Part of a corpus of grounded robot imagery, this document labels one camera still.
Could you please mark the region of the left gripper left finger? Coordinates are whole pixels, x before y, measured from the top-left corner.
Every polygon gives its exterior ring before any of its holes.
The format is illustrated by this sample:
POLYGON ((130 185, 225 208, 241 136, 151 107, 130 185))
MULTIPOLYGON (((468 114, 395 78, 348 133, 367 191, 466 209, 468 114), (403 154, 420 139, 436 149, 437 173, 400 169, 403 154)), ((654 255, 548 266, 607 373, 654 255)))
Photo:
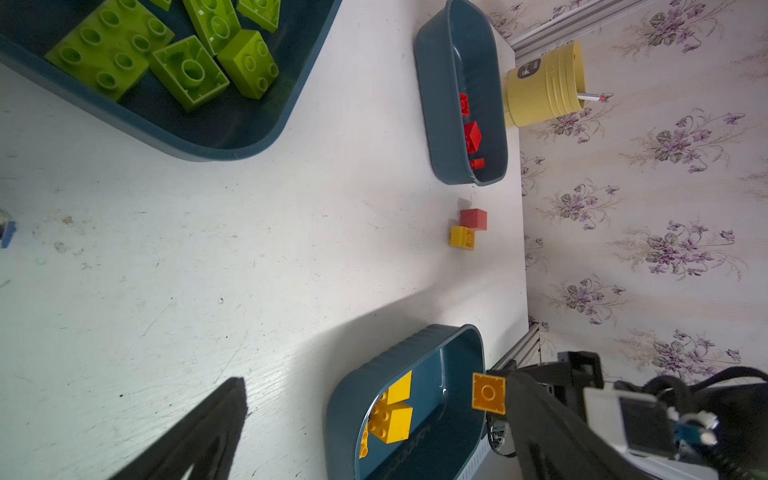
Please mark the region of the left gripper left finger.
POLYGON ((115 479, 227 479, 248 412, 245 380, 231 377, 115 479))

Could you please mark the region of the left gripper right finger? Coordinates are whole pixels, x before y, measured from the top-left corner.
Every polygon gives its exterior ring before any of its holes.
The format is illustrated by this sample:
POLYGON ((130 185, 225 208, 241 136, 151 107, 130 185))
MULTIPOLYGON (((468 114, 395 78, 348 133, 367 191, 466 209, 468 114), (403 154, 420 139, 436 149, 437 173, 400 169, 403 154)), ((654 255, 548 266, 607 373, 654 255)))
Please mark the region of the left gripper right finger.
POLYGON ((531 376, 506 376, 506 421, 525 479, 646 479, 531 376))

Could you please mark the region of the yellow lego brick front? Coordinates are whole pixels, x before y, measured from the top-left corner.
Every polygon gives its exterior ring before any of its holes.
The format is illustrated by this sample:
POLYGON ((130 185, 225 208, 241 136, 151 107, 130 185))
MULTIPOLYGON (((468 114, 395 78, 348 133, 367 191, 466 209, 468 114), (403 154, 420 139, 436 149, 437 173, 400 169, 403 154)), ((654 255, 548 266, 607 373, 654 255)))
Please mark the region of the yellow lego brick front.
POLYGON ((472 376, 471 407, 497 416, 506 415, 506 379, 500 376, 474 373, 472 376))

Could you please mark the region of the small yellow lego brick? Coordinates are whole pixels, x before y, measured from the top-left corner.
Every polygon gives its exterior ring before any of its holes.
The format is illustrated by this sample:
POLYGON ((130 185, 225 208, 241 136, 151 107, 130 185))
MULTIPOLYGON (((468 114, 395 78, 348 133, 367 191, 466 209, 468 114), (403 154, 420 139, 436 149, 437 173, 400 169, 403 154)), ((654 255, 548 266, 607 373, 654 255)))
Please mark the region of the small yellow lego brick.
POLYGON ((403 402, 377 402, 367 423, 367 431, 385 444, 405 441, 410 436, 413 408, 403 402))

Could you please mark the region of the red lego brick large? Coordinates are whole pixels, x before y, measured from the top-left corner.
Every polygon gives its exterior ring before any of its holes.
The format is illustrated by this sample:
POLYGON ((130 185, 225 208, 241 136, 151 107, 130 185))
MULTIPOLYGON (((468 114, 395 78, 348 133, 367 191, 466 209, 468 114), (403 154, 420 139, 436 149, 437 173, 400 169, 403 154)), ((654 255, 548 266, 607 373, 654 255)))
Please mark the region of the red lego brick large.
POLYGON ((477 153, 482 142, 482 133, 476 121, 464 125, 464 137, 467 153, 477 153))

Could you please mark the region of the small green lego brick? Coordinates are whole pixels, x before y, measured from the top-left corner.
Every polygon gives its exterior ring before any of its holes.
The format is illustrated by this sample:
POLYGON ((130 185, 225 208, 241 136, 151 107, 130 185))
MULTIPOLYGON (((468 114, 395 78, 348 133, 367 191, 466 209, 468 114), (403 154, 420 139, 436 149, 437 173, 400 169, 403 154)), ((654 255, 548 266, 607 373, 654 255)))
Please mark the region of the small green lego brick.
POLYGON ((151 71, 187 113, 216 99, 230 85, 197 36, 189 36, 152 52, 149 64, 151 71))

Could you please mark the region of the small green lego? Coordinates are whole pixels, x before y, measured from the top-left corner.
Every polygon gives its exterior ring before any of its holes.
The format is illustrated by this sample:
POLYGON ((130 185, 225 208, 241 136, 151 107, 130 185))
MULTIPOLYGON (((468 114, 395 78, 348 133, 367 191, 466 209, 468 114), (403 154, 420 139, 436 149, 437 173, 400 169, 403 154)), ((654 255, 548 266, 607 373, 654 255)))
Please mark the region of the small green lego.
POLYGON ((239 31, 217 59, 246 98, 261 99, 279 76, 279 68, 258 31, 239 31))

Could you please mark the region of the long green lego brick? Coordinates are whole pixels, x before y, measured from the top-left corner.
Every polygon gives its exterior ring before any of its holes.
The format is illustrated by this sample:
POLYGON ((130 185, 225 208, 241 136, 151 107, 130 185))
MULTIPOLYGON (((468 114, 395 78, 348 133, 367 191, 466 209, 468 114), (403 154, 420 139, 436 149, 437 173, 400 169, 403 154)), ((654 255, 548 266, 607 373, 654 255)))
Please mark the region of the long green lego brick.
POLYGON ((45 59, 82 84, 120 101, 147 73, 151 54, 175 33, 136 0, 107 0, 45 59))

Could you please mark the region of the green lego brick back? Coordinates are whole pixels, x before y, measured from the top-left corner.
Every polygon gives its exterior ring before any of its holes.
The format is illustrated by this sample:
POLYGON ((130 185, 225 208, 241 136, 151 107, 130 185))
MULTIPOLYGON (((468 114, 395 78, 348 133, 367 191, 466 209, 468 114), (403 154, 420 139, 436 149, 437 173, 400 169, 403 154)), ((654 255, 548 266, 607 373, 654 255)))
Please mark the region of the green lego brick back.
POLYGON ((269 33, 279 27, 280 0, 239 0, 236 10, 269 33))

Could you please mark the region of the red lego brick back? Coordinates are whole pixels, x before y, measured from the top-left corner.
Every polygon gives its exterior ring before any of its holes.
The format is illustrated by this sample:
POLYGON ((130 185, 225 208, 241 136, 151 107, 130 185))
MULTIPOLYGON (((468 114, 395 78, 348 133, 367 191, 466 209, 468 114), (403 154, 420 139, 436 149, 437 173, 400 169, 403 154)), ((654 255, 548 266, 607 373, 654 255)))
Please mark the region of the red lego brick back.
POLYGON ((466 94, 460 93, 459 100, 460 100, 460 109, 461 109, 462 116, 469 117, 471 112, 470 112, 468 96, 466 94))

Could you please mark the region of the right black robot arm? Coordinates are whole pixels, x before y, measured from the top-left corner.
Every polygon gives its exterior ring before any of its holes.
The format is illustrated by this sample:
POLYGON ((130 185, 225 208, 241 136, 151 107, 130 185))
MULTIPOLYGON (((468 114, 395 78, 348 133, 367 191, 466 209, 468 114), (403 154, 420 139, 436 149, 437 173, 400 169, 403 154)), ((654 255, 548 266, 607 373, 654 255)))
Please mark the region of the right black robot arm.
POLYGON ((744 366, 693 385, 605 382, 591 352, 505 375, 526 479, 764 479, 767 375, 744 366))

